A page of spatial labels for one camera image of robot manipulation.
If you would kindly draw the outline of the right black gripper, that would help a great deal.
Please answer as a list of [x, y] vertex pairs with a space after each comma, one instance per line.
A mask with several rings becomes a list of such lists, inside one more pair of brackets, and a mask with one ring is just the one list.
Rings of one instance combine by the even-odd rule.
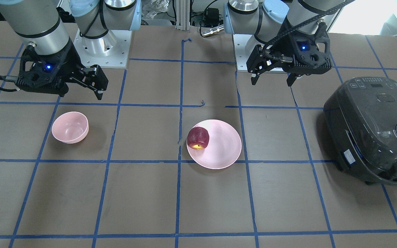
[[83, 67], [71, 40], [54, 54], [39, 55], [35, 49], [29, 44], [22, 53], [18, 78], [14, 82], [17, 88], [63, 97], [69, 91], [67, 83], [71, 82], [90, 89], [97, 100], [102, 100], [108, 78], [99, 65]]

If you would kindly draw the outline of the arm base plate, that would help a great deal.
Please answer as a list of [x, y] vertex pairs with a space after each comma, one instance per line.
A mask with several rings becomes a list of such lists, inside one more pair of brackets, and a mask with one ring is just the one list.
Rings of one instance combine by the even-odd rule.
[[86, 67], [97, 64], [103, 69], [126, 69], [132, 33], [130, 30], [109, 30], [103, 37], [89, 39], [80, 36], [78, 30], [73, 44]]
[[234, 54], [236, 58], [236, 66], [238, 72], [247, 71], [247, 59], [252, 53], [253, 48], [258, 42], [254, 35], [249, 34], [234, 34], [233, 35]]

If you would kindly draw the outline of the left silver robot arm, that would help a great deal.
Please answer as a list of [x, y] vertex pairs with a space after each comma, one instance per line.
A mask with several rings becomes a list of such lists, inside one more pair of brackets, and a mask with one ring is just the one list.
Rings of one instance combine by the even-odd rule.
[[349, 0], [229, 0], [226, 33], [251, 35], [246, 70], [256, 85], [261, 74], [280, 68], [292, 86], [303, 75], [332, 69], [328, 28]]

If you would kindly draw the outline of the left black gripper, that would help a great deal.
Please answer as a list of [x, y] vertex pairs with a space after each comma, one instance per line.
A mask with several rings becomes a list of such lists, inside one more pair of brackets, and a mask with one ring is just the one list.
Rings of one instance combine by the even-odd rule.
[[[276, 41], [266, 54], [272, 57], [275, 66], [288, 73], [286, 83], [292, 87], [303, 75], [321, 75], [332, 69], [330, 39], [327, 25], [321, 21], [315, 24], [315, 33], [295, 30]], [[263, 53], [261, 45], [255, 45], [247, 59], [247, 72], [255, 86], [259, 76], [274, 69], [272, 60]]]

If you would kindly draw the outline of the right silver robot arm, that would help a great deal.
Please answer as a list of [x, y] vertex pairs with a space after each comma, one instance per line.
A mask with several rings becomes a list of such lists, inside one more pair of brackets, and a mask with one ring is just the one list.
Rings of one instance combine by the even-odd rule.
[[107, 90], [103, 66], [121, 67], [125, 48], [120, 34], [141, 26], [140, 0], [71, 0], [78, 25], [77, 44], [70, 38], [50, 0], [0, 0], [0, 13], [22, 39], [25, 49], [17, 76], [0, 75], [0, 91], [26, 91], [64, 97], [68, 84], [94, 92]]

